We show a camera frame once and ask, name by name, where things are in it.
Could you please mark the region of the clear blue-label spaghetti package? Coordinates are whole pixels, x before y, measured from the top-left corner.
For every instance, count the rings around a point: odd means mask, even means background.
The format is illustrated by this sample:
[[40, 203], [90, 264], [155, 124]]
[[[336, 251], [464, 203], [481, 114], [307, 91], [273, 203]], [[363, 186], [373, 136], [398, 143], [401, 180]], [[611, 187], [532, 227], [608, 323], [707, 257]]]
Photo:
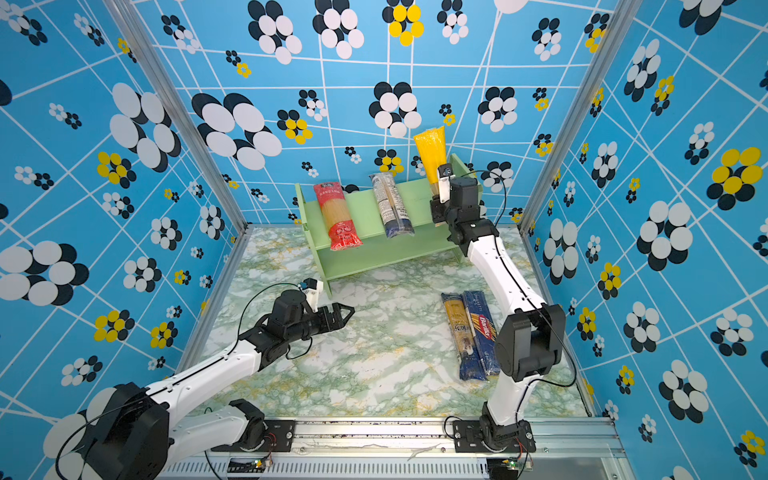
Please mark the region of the clear blue-label spaghetti package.
[[370, 176], [374, 197], [388, 239], [414, 235], [414, 227], [390, 172]]

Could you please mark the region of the yellow spaghetti package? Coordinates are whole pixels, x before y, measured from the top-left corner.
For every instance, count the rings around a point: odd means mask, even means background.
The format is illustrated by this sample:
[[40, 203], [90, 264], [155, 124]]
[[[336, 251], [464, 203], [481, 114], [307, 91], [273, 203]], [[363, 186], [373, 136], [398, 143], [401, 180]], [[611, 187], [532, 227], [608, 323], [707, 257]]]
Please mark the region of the yellow spaghetti package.
[[433, 196], [439, 195], [438, 168], [446, 163], [445, 128], [426, 130], [414, 136], [419, 156]]

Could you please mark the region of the red spaghetti package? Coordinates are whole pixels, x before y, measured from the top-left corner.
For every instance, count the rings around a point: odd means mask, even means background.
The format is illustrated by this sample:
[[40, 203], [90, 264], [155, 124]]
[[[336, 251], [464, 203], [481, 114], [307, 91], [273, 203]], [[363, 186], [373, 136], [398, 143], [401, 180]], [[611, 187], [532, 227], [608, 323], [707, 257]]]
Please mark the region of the red spaghetti package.
[[332, 251], [360, 247], [355, 224], [349, 212], [345, 191], [338, 182], [324, 182], [313, 187]]

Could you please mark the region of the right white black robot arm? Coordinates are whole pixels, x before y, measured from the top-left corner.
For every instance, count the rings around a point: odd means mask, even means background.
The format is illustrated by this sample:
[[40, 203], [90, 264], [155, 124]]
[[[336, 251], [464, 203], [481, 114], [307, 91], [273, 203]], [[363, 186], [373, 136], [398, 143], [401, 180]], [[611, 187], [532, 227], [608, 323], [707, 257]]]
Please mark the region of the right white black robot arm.
[[505, 316], [494, 346], [500, 375], [479, 419], [483, 441], [498, 453], [514, 445], [533, 453], [534, 435], [523, 412], [534, 388], [561, 361], [565, 314], [546, 303], [513, 264], [498, 229], [481, 215], [475, 178], [445, 176], [436, 189], [433, 219], [447, 224], [449, 240], [482, 274]]

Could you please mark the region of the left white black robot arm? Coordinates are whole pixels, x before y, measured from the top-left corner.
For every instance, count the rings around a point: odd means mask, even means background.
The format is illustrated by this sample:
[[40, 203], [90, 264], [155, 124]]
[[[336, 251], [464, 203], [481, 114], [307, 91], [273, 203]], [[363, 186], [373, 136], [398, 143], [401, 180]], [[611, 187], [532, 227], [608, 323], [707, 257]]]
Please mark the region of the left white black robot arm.
[[343, 329], [353, 307], [317, 303], [315, 289], [288, 288], [272, 310], [222, 352], [165, 380], [100, 392], [54, 443], [56, 479], [154, 479], [166, 467], [218, 447], [274, 452], [280, 438], [264, 413], [237, 399], [192, 412], [226, 387], [287, 357], [292, 343]]

